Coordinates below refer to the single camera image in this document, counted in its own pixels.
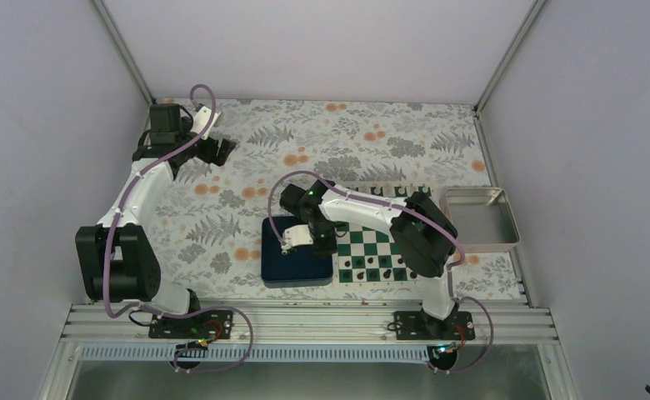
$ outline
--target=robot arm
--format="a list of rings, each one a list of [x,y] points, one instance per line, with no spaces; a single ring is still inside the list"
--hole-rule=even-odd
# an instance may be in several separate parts
[[[132,156],[131,172],[111,209],[96,225],[80,227],[75,235],[77,255],[82,269],[85,292],[92,300],[102,300],[103,254],[109,227],[120,199],[129,183],[149,164],[195,138],[208,123],[211,110],[201,106],[194,117],[181,117],[181,106],[157,104],[149,109],[151,129],[139,143]],[[125,202],[112,243],[110,302],[137,299],[166,313],[184,314],[191,307],[192,293],[161,279],[161,268],[143,227],[150,223],[161,193],[170,186],[180,167],[189,159],[198,157],[205,163],[223,165],[236,143],[222,143],[208,136],[219,120],[219,113],[207,133],[195,145],[176,157],[151,168],[133,187]]]
[[[312,252],[317,256],[331,256],[338,250],[336,222],[355,223],[386,233],[401,249],[406,265],[415,273],[428,278],[422,281],[422,308],[424,318],[429,318],[429,330],[435,334],[447,329],[445,320],[458,309],[457,304],[448,296],[448,275],[445,273],[446,261],[455,252],[455,247],[433,227],[424,225],[419,228],[418,218],[400,208],[409,208],[422,214],[454,238],[458,236],[457,229],[430,198],[421,192],[405,199],[388,198],[354,192],[334,182],[328,183],[334,190],[328,189],[320,181],[316,181],[308,190],[292,184],[283,190],[281,207],[302,219],[306,225],[286,230],[282,250],[287,252],[306,245],[312,246]]]

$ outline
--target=white wall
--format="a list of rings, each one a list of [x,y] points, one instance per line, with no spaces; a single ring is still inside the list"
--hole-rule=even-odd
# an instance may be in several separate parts
[[[106,0],[154,96],[474,104],[533,0]]]
[[[650,2],[551,1],[482,123],[581,394],[650,398]]]
[[[0,2],[0,399],[37,396],[84,299],[74,234],[111,204],[146,114],[89,2]]]

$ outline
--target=circuit board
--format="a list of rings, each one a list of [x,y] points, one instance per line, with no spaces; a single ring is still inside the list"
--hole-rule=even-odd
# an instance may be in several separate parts
[[[429,182],[341,184],[360,193],[387,198],[407,198],[414,192],[426,193],[435,203],[438,198],[438,191]],[[333,284],[339,287],[410,288],[421,280],[406,266],[398,245],[388,233],[351,223],[337,226],[337,254],[332,256],[332,264],[335,267]]]

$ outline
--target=gray floor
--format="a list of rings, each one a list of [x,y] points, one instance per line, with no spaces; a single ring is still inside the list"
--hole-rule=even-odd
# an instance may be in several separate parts
[[[458,365],[481,350],[464,348]],[[78,371],[73,400],[548,398],[536,346],[495,346],[478,369],[447,377],[393,363],[254,362],[221,374],[185,375],[163,362],[81,362]]]

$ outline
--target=black mounting plate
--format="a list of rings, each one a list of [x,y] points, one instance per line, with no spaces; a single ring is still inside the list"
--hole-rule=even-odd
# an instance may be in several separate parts
[[[212,324],[204,326],[210,320],[222,324],[222,333],[216,339],[229,339],[234,324],[234,313],[229,310],[212,310],[192,318],[158,318],[153,316],[148,337],[151,339],[202,339],[215,333]]]
[[[446,319],[445,323],[450,328],[445,329],[441,337],[433,336],[426,328],[420,311],[396,311],[393,314],[396,325],[396,340],[460,340],[460,333],[455,328],[458,325],[465,334],[465,340],[474,340],[475,328],[468,327],[472,323],[473,315],[470,312],[458,311]]]

